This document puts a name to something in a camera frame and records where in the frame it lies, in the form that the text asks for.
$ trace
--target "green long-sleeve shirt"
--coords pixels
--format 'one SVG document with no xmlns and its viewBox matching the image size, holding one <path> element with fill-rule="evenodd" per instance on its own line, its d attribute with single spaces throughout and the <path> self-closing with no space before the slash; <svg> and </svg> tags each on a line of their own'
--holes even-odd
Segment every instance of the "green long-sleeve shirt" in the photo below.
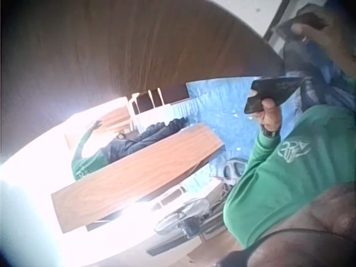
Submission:
<svg viewBox="0 0 356 267">
<path fill-rule="evenodd" d="M 107 153 L 103 148 L 99 149 L 94 155 L 82 158 L 82 151 L 85 143 L 93 133 L 93 128 L 90 128 L 80 140 L 72 160 L 72 172 L 75 180 L 79 180 L 83 176 L 95 172 L 110 164 Z"/>
<path fill-rule="evenodd" d="M 289 136 L 259 134 L 224 221 L 247 247 L 334 185 L 355 179 L 354 113 L 330 106 L 305 112 Z"/>
</svg>

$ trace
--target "hand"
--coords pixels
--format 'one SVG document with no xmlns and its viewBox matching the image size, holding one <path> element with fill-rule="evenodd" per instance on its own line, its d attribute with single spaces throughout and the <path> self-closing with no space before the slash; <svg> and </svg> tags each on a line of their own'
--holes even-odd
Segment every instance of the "hand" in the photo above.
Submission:
<svg viewBox="0 0 356 267">
<path fill-rule="evenodd" d="M 355 59 L 348 52 L 347 43 L 342 36 L 343 23 L 335 14 L 325 11 L 324 8 L 312 6 L 305 12 L 313 12 L 321 18 L 327 26 L 321 31 L 306 25 L 296 23 L 292 25 L 291 30 L 297 34 L 305 36 L 307 39 L 314 41 L 325 51 L 329 58 L 335 62 L 341 70 L 351 76 L 355 77 Z"/>
<path fill-rule="evenodd" d="M 251 90 L 250 96 L 255 96 L 256 91 Z M 264 111 L 252 114 L 252 117 L 256 119 L 261 125 L 263 125 L 268 131 L 275 132 L 280 129 L 282 125 L 282 112 L 280 107 L 277 107 L 272 99 L 262 100 Z"/>
<path fill-rule="evenodd" d="M 96 130 L 96 129 L 100 128 L 101 125 L 102 125 L 102 121 L 96 121 L 92 128 L 93 128 L 93 130 Z"/>
</svg>

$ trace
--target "cuff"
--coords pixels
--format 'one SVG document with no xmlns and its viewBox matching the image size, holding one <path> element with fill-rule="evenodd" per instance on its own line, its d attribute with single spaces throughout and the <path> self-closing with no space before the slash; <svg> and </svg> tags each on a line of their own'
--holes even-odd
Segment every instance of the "cuff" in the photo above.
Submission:
<svg viewBox="0 0 356 267">
<path fill-rule="evenodd" d="M 258 142 L 264 147 L 276 147 L 280 143 L 280 134 L 274 137 L 267 137 L 260 131 L 258 134 Z"/>
</svg>

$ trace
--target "logo on shirt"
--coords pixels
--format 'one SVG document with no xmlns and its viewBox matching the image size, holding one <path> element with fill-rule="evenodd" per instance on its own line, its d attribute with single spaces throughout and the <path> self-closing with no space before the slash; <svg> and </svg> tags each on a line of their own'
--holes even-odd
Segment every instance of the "logo on shirt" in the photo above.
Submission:
<svg viewBox="0 0 356 267">
<path fill-rule="evenodd" d="M 297 157 L 306 155 L 311 149 L 307 141 L 284 141 L 278 150 L 278 155 L 287 163 L 292 163 Z"/>
</svg>

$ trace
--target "wristwatch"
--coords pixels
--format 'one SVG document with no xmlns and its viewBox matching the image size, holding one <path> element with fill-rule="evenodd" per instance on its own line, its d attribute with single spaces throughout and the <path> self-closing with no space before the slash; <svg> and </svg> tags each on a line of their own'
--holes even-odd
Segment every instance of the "wristwatch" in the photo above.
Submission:
<svg viewBox="0 0 356 267">
<path fill-rule="evenodd" d="M 269 137 L 269 138 L 273 138 L 277 135 L 279 135 L 280 133 L 280 129 L 281 129 L 281 126 L 278 128 L 277 131 L 274 131 L 274 132 L 271 132 L 271 131 L 268 131 L 264 125 L 261 125 L 261 131 L 262 131 L 262 134 L 266 137 Z"/>
</svg>

